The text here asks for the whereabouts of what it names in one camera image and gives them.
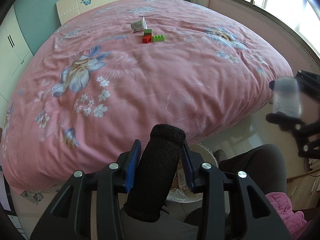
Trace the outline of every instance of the black foam sleeve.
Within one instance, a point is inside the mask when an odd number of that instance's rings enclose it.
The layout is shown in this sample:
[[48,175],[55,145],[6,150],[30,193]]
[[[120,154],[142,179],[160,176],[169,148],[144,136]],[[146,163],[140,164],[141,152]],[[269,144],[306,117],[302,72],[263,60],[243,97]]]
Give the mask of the black foam sleeve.
[[167,124],[156,125],[143,152],[124,211],[128,216],[156,222],[169,193],[186,135]]

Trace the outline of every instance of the window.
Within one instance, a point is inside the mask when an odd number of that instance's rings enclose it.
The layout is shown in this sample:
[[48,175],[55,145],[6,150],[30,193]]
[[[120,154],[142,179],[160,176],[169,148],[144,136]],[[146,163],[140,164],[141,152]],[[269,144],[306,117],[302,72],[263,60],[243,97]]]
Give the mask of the window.
[[295,31],[320,57],[320,17],[307,0],[235,0]]

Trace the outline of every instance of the lego brick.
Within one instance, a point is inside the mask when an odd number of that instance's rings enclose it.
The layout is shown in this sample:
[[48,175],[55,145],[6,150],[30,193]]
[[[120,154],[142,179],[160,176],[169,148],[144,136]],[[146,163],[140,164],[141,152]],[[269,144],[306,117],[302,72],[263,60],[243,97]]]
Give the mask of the lego brick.
[[152,41],[165,41],[164,35],[154,35]]
[[149,43],[152,41],[152,36],[151,35],[147,35],[144,38],[142,38],[142,42],[143,43]]
[[147,36],[147,35],[152,35],[152,30],[151,29],[144,30],[144,36]]

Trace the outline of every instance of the white wardrobe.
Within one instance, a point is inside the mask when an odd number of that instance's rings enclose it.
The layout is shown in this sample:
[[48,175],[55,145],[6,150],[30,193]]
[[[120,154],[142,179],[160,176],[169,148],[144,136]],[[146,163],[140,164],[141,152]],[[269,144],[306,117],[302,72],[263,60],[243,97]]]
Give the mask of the white wardrobe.
[[0,25],[0,127],[3,127],[12,93],[32,58],[12,5]]

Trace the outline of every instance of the red lego brick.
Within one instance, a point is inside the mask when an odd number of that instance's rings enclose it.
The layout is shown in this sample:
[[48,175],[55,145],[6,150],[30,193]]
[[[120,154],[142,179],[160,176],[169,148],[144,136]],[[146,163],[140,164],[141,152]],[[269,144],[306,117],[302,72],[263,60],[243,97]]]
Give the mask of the red lego brick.
[[150,41],[152,41],[152,35],[147,35],[144,38],[142,38],[143,43],[149,43]]

